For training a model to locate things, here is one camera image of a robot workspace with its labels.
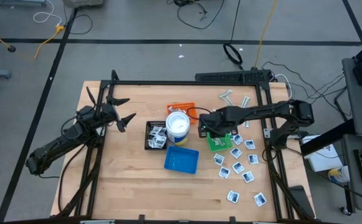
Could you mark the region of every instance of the wooden table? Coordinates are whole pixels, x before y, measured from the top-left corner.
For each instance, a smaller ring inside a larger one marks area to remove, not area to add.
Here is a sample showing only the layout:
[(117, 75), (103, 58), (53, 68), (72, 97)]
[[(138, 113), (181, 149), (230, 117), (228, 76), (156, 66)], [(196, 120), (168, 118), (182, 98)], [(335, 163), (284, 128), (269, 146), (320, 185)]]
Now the wooden table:
[[(99, 84), (84, 83), (78, 110), (91, 105), (85, 87), (88, 86), (97, 97)], [(167, 117), (166, 105), (193, 101), (196, 106), (209, 110), (221, 108), (226, 104), (218, 96), (228, 89), (233, 91), (230, 98), (235, 105), (240, 105), (247, 95), (251, 97), (249, 106), (257, 106), (255, 88), (252, 86), (115, 85), (115, 98), (131, 98), (117, 108), (119, 115), (137, 115), (128, 124), (125, 133), (120, 133), (115, 125), (107, 130), (92, 218), (136, 220), (142, 214), (147, 220), (228, 221), (229, 217), (234, 216), (240, 222), (276, 221), (268, 167), (261, 158), (264, 137), (259, 120), (250, 121), (249, 128), (239, 126), (239, 133), (244, 140), (254, 140), (255, 150), (248, 150), (241, 144), (239, 148), (242, 155), (238, 159), (231, 156), (230, 150), (219, 152), (226, 157), (223, 166), (231, 170), (228, 179), (218, 176), (220, 167), (214, 163), (214, 153), (209, 150), (206, 139), (198, 137), (198, 124), (191, 125), (189, 141), (184, 146), (200, 152), (196, 175), (164, 169), (166, 151), (144, 150), (146, 122), (164, 121)], [(271, 83), (270, 89), (274, 103), (288, 99), (284, 83)], [(283, 119), (277, 119), (278, 126), (283, 122)], [(288, 147), (300, 150), (296, 140), (288, 140)], [(74, 149), (66, 154), (64, 162), (76, 151)], [(85, 153), (86, 150), (83, 150), (65, 173), (62, 205), (72, 198), (79, 187)], [(250, 165), (248, 154), (259, 155), (260, 163)], [(303, 185), (313, 207), (302, 157), (284, 150), (283, 158), (289, 186)], [(245, 171), (252, 171), (255, 177), (253, 182), (246, 184), (241, 174), (237, 175), (232, 170), (231, 165), (237, 161), (242, 163)], [(237, 204), (227, 201), (230, 190), (240, 193)], [(267, 203), (261, 207), (253, 199), (259, 192), (267, 199)], [(286, 218), (280, 189), (279, 194), (282, 214)], [(87, 200), (88, 193), (84, 196), (83, 213)], [(51, 214), (56, 213), (57, 195), (51, 211)]]

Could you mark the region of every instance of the white cable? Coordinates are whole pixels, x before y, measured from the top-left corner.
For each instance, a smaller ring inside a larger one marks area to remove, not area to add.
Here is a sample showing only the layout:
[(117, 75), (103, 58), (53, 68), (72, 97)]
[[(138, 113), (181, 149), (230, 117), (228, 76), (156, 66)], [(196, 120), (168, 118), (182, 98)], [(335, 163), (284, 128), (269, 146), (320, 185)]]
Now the white cable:
[(288, 82), (288, 79), (287, 79), (287, 77), (286, 77), (284, 74), (278, 74), (278, 75), (275, 76), (275, 78), (277, 78), (278, 76), (284, 77), (284, 79), (286, 79), (286, 82), (287, 82), (287, 85), (288, 85), (288, 89), (290, 90), (289, 99), (291, 99), (292, 96), (293, 96), (293, 92), (292, 92), (292, 86), (290, 85), (290, 82)]
[[(50, 5), (52, 6), (52, 12), (50, 12), (50, 13), (48, 13), (48, 12), (37, 12), (37, 13), (34, 14), (34, 16), (32, 17), (32, 19), (33, 19), (34, 22), (36, 22), (36, 23), (43, 23), (43, 22), (46, 22), (46, 21), (49, 19), (50, 16), (53, 16), (53, 17), (56, 17), (56, 18), (60, 19), (60, 21), (59, 21), (59, 23), (58, 23), (57, 25), (61, 25), (61, 23), (62, 23), (62, 18), (61, 18), (60, 16), (56, 16), (55, 14), (53, 14), (54, 11), (55, 11), (55, 6), (53, 5), (53, 3), (52, 3), (50, 0), (46, 0), (46, 1), (49, 2)], [(39, 15), (39, 14), (44, 14), (44, 15), (48, 15), (48, 16), (47, 16), (44, 20), (38, 21), (38, 20), (36, 19), (36, 16)]]

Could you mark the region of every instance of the blue plastic basket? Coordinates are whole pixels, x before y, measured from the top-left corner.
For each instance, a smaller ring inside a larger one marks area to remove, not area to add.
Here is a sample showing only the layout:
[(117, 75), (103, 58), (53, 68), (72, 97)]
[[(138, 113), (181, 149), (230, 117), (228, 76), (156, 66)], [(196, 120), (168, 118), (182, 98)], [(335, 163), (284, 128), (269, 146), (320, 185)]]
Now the blue plastic basket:
[(198, 169), (199, 151), (170, 146), (167, 148), (164, 169), (196, 174)]

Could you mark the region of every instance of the gray floor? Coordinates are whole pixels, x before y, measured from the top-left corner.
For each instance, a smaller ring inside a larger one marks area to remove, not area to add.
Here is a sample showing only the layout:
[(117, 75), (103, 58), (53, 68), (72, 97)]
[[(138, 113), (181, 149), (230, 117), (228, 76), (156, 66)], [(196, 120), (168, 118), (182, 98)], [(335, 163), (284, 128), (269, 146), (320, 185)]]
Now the gray floor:
[[(64, 15), (62, 2), (51, 0), (55, 13)], [(349, 0), (362, 28), (362, 0)], [(204, 1), (209, 18), (215, 15), (219, 0)], [(272, 1), (245, 0), (239, 9), (235, 29), (237, 40), (258, 40)], [(40, 7), (16, 4), (0, 6), (0, 36), (5, 38), (44, 39), (54, 32), (57, 23), (51, 18), (36, 24), (32, 15), (49, 11)], [(177, 7), (165, 0), (106, 1), (102, 9), (84, 9), (93, 19), (93, 29), (85, 35), (70, 35), (71, 39), (228, 39), (231, 36), (237, 1), (225, 1), (216, 21), (206, 30), (195, 30), (180, 23)], [(181, 16), (200, 24), (198, 9), (188, 6)], [(81, 17), (75, 21), (73, 32), (88, 29), (89, 21)], [(269, 25), (266, 40), (359, 41), (341, 0), (282, 0)], [(26, 138), (36, 107), (47, 80), (58, 44), (43, 47), (37, 60), (24, 58), (33, 55), (37, 44), (14, 44), (11, 54), (0, 45), (0, 68), (12, 72), (10, 80), (0, 79), (0, 204)], [(242, 49), (245, 68), (255, 60), (256, 45), (238, 45)], [(342, 73), (341, 60), (352, 57), (361, 47), (332, 46), (276, 46), (262, 48), (259, 66), (270, 60), (284, 63), (313, 86), (319, 88)], [(292, 83), (304, 85), (296, 75), (282, 67), (267, 65), (276, 74), (282, 73)], [(79, 100), (85, 80), (110, 77), (115, 69), (122, 80), (193, 80), (195, 73), (237, 70), (225, 56), (221, 45), (183, 44), (67, 44), (56, 73), (44, 112), (31, 149), (39, 147), (59, 135), (60, 125), (71, 117)], [(342, 88), (344, 80), (330, 91)], [(313, 90), (305, 85), (309, 93)], [(304, 91), (292, 85), (295, 98), (305, 100)], [(348, 97), (341, 105), (349, 112)], [(324, 100), (314, 104), (315, 124), (311, 133), (322, 133), (342, 122), (340, 115)], [(59, 175), (62, 160), (54, 162), (46, 175)], [(328, 222), (362, 223), (362, 211), (351, 217), (338, 208), (345, 205), (344, 192), (331, 183), (308, 174), (318, 218)], [(57, 180), (39, 179), (23, 170), (6, 221), (48, 217)]]

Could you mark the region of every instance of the white card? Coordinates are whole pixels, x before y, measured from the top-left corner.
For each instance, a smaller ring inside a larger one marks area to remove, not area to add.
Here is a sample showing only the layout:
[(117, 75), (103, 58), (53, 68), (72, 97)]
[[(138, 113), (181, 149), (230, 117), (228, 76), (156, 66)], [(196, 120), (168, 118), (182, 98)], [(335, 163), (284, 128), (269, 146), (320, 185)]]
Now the white card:
[(253, 140), (246, 140), (244, 141), (244, 145), (248, 149), (255, 149), (255, 144)]
[(236, 162), (232, 166), (236, 174), (240, 174), (244, 170), (244, 166), (240, 162)]
[(231, 154), (235, 159), (239, 158), (242, 155), (242, 151), (238, 148), (234, 148), (231, 150)]
[(229, 201), (237, 203), (239, 201), (239, 193), (234, 191), (229, 191), (228, 196), (226, 197)]
[(244, 174), (242, 174), (242, 177), (244, 179), (244, 182), (252, 182), (254, 180), (253, 173), (251, 171), (247, 171)]
[(263, 204), (267, 203), (267, 199), (265, 199), (262, 193), (259, 193), (256, 196), (254, 196), (254, 200), (255, 203), (258, 205), (258, 207), (261, 207)]
[(222, 166), (222, 163), (224, 163), (224, 159), (225, 157), (218, 153), (214, 155), (214, 162), (220, 166)]
[(258, 156), (257, 155), (249, 155), (250, 164), (258, 164)]
[(238, 146), (243, 142), (243, 138), (240, 134), (233, 135), (232, 141)]
[(225, 167), (221, 167), (219, 169), (219, 174), (218, 175), (220, 177), (223, 177), (223, 178), (227, 179), (230, 173), (231, 173), (231, 171), (229, 169), (226, 169)]

